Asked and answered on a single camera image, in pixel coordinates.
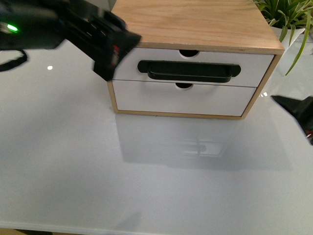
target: wooden drawer cabinet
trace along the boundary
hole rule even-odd
[[[252,1],[118,0],[113,13],[142,35],[108,83],[116,113],[244,118],[284,51]]]

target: light wood top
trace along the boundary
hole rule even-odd
[[[117,0],[113,10],[139,47],[282,54],[252,0]]]

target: white table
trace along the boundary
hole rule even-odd
[[[0,227],[313,234],[313,146],[270,98],[313,95],[313,44],[282,75],[299,47],[245,120],[116,115],[73,45],[30,51],[29,63],[0,74]]]

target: white drawer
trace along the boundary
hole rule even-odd
[[[194,84],[189,90],[175,83],[113,81],[119,110],[241,116],[255,89]]]
[[[225,53],[200,51],[193,57],[182,56],[179,50],[135,48],[120,63],[115,71],[114,80],[129,81],[159,81],[148,77],[146,73],[139,72],[137,65],[141,60],[154,61],[181,61],[181,62],[205,62],[218,64],[235,64],[241,67],[238,76],[232,77],[227,83],[203,83],[223,86],[244,86],[257,87],[268,69],[273,55],[267,54],[245,54],[245,53]]]

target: green led light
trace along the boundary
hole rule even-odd
[[[15,26],[13,26],[11,24],[8,24],[8,29],[10,29],[13,32],[17,32],[18,31],[18,28],[16,28]]]

